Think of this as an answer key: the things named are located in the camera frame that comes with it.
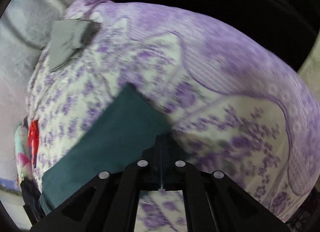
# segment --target gray cloth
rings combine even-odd
[[[97,23],[79,19],[54,21],[51,32],[49,70],[65,67],[79,58],[82,48],[88,45],[97,32]]]

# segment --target bed sheet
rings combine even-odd
[[[12,0],[0,19],[0,177],[17,179],[14,132],[27,115],[27,83],[51,23],[62,18],[74,0]]]
[[[101,30],[78,60],[55,73],[48,70],[49,45],[29,82],[28,121],[39,119],[33,174],[40,190],[43,173],[131,82],[167,115],[197,168],[224,171],[282,221],[302,204],[320,172],[319,105],[282,60],[229,25],[172,7],[77,0],[65,18],[94,20]],[[166,220],[180,213],[161,206],[153,196],[140,202],[142,230],[154,229],[155,213]]]

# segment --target teal cloth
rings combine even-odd
[[[40,204],[48,214],[100,171],[117,173],[141,158],[157,135],[170,130],[165,116],[127,85],[77,145],[42,177]]]

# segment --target white fabric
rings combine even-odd
[[[27,83],[51,24],[74,0],[12,0],[0,19],[0,178],[16,180],[14,132],[27,114]]]

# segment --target folded teal cloth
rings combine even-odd
[[[170,130],[165,116],[130,85],[77,145],[42,177],[40,204],[48,214],[100,171],[117,173],[141,158],[157,135]]]

